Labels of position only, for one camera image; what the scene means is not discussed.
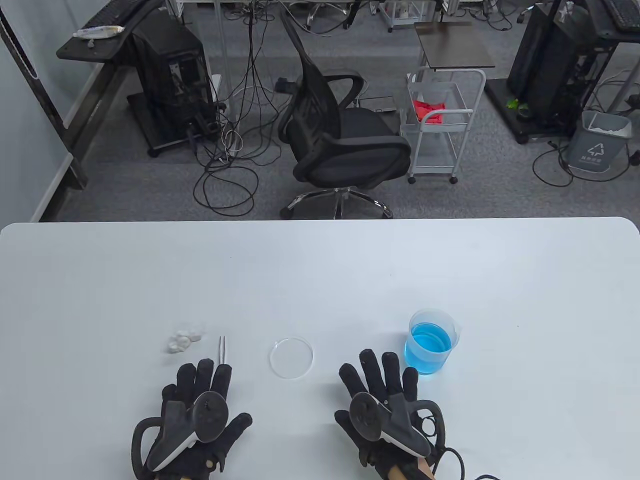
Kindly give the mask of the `person's right hand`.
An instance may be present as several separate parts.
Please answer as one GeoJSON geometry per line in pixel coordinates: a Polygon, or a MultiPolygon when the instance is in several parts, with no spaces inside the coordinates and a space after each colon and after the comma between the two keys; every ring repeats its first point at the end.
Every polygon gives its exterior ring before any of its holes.
{"type": "MultiPolygon", "coordinates": [[[[364,349],[359,353],[359,365],[366,384],[352,364],[345,363],[340,367],[339,377],[350,397],[367,392],[381,403],[395,394],[402,394],[407,402],[418,400],[418,371],[409,366],[400,372],[400,362],[395,352],[384,352],[381,362],[380,365],[371,349],[364,349]]],[[[334,420],[358,449],[362,467],[373,467],[383,480],[435,478],[427,459],[414,457],[383,439],[375,442],[364,439],[352,425],[348,410],[336,410],[334,420]]]]}

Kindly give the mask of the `person's left hand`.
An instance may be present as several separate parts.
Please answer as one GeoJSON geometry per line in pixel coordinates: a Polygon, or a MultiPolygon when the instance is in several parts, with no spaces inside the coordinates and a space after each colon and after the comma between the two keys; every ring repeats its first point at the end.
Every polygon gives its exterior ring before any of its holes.
{"type": "MultiPolygon", "coordinates": [[[[214,391],[227,398],[233,369],[230,365],[215,363],[210,358],[201,359],[198,365],[186,363],[176,374],[176,382],[162,389],[161,414],[165,414],[167,402],[182,402],[187,408],[206,391],[214,391]]],[[[208,480],[215,470],[222,472],[228,454],[240,436],[253,423],[249,413],[240,413],[210,443],[196,442],[154,476],[160,480],[208,480]]]]}

